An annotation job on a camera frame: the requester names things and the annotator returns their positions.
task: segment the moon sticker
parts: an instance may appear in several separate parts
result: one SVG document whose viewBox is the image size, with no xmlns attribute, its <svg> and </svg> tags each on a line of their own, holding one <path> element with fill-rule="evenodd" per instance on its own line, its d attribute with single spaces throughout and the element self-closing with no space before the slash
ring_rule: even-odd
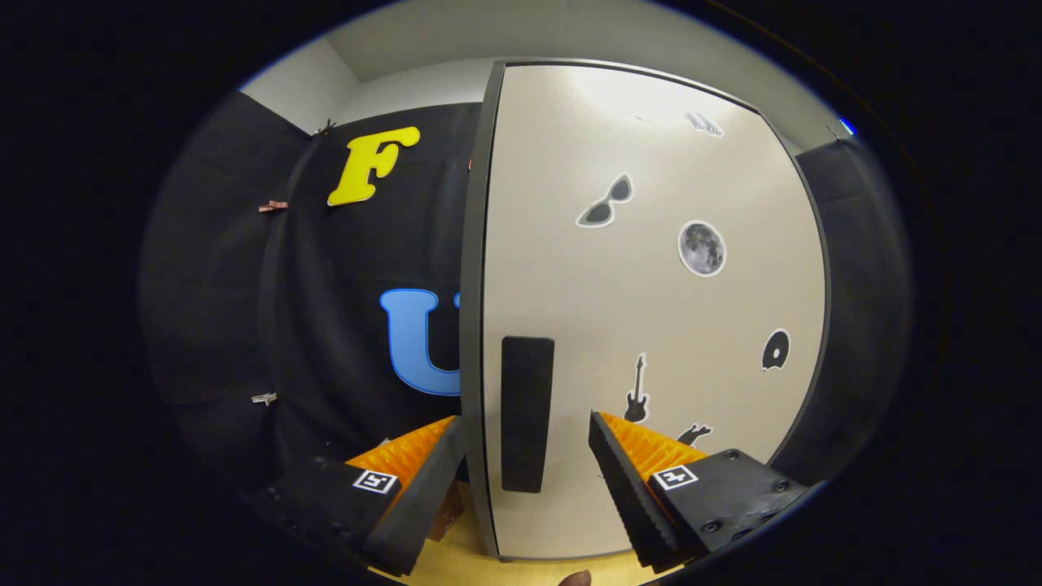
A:
<svg viewBox="0 0 1042 586">
<path fill-rule="evenodd" d="M 677 239 L 680 262 L 698 276 L 714 276 L 723 269 L 727 247 L 709 222 L 692 220 L 680 228 Z"/>
</svg>

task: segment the finger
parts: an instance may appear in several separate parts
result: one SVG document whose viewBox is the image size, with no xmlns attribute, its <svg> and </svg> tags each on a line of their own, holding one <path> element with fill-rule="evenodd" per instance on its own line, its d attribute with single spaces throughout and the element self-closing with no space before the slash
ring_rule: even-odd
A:
<svg viewBox="0 0 1042 586">
<path fill-rule="evenodd" d="M 565 578 L 557 586 L 590 586 L 591 581 L 590 570 L 584 569 Z"/>
</svg>

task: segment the black curtain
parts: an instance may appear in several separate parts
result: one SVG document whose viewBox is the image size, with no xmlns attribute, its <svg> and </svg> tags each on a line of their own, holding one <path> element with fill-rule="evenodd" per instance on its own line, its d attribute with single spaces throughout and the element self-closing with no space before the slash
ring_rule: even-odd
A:
<svg viewBox="0 0 1042 586">
<path fill-rule="evenodd" d="M 892 188 L 859 141 L 796 156 L 828 255 L 828 339 L 815 387 L 772 466 L 835 478 L 875 432 L 899 384 L 914 314 L 912 254 Z"/>
<path fill-rule="evenodd" d="M 147 229 L 141 304 L 151 368 L 178 428 L 237 489 L 294 462 L 348 459 L 460 413 L 390 359 L 390 289 L 438 295 L 430 360 L 458 368 L 463 205 L 480 104 L 378 116 L 308 137 L 242 93 L 170 170 Z M 375 195 L 329 206 L 352 139 L 416 126 Z M 268 214 L 269 199 L 289 206 Z M 275 393 L 270 404 L 252 397 Z"/>
</svg>

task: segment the cabinet door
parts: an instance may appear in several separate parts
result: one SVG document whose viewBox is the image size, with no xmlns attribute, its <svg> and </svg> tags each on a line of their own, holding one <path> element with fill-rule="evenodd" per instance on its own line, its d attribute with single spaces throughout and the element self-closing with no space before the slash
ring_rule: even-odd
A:
<svg viewBox="0 0 1042 586">
<path fill-rule="evenodd" d="M 769 461 L 822 343 L 810 196 L 756 112 L 645 73 L 507 66 L 493 132 L 480 361 L 499 555 L 628 550 L 587 444 L 590 411 Z M 550 385 L 532 391 L 539 405 L 519 411 L 523 400 L 502 396 L 504 338 L 552 340 L 549 374 L 534 377 Z M 530 383 L 511 382 L 511 393 Z M 515 415 L 545 441 L 519 434 Z M 539 454 L 518 458 L 511 442 Z"/>
</svg>

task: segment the yellow letter f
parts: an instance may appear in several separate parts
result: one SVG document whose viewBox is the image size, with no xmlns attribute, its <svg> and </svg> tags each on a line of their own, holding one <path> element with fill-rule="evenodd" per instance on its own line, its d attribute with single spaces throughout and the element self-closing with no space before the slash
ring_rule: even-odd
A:
<svg viewBox="0 0 1042 586">
<path fill-rule="evenodd" d="M 369 170 L 375 170 L 379 178 L 387 177 L 398 161 L 398 145 L 393 143 L 411 147 L 418 142 L 420 142 L 420 130 L 416 126 L 410 126 L 358 137 L 347 143 L 347 148 L 351 152 L 347 155 L 344 174 L 340 177 L 340 185 L 329 194 L 326 203 L 341 205 L 365 201 L 372 197 L 376 193 L 376 188 L 369 185 Z M 376 152 L 376 149 L 384 143 L 392 144 Z"/>
</svg>

